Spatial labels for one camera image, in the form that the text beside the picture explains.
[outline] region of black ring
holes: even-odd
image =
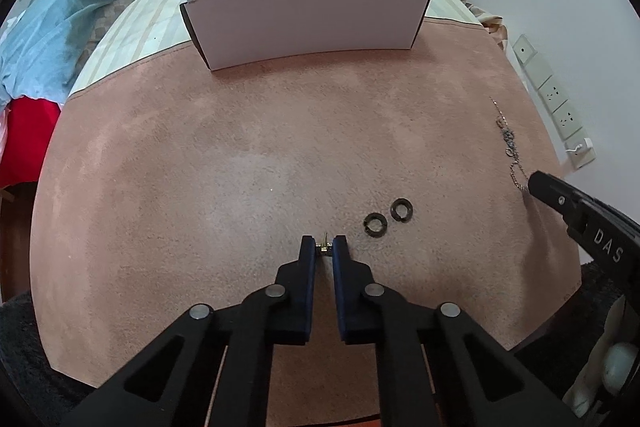
[[[369,223],[374,219],[377,219],[380,223],[382,223],[382,228],[377,232],[369,228]],[[363,225],[364,225],[364,231],[367,232],[371,237],[382,237],[383,235],[385,235],[386,229],[388,227],[388,223],[386,222],[386,217],[377,212],[372,212],[369,214],[369,216],[365,217]]]
[[[398,206],[406,207],[406,216],[400,217],[396,208]],[[398,198],[396,201],[391,203],[391,217],[393,217],[396,221],[400,221],[400,223],[406,223],[410,221],[412,216],[414,215],[414,206],[411,204],[411,201],[405,200],[404,198]]]

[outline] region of box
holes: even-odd
[[[429,0],[183,0],[209,70],[340,50],[408,50]]]

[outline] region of metal rivet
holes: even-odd
[[[380,297],[385,292],[385,287],[377,282],[372,282],[364,286],[364,293],[369,297]]]
[[[209,307],[206,304],[196,304],[189,310],[192,319],[200,320],[209,315]]]
[[[446,317],[457,317],[460,315],[460,308],[457,304],[453,304],[453,302],[445,302],[442,306],[440,306],[440,311]]]
[[[282,297],[286,288],[282,284],[271,284],[264,289],[268,297]]]

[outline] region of chain necklace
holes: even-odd
[[[510,158],[513,158],[513,162],[509,167],[511,170],[511,179],[513,180],[513,184],[523,192],[529,192],[527,185],[521,184],[518,181],[518,178],[516,176],[516,167],[517,167],[518,170],[524,176],[525,180],[529,178],[527,176],[527,173],[524,171],[522,164],[520,163],[520,154],[518,153],[518,148],[516,147],[516,143],[514,141],[513,131],[509,128],[509,124],[507,124],[507,119],[504,117],[502,111],[500,110],[500,107],[498,107],[498,103],[495,102],[494,99],[491,99],[491,101],[494,102],[495,108],[498,110],[498,113],[500,114],[500,116],[495,120],[495,123],[498,124],[498,127],[502,132],[502,139],[507,144],[507,149],[505,149],[504,152],[506,153],[507,156],[509,156]]]

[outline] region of red fabric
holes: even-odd
[[[12,100],[8,107],[0,187],[38,181],[53,128],[60,116],[57,103],[25,96]]]

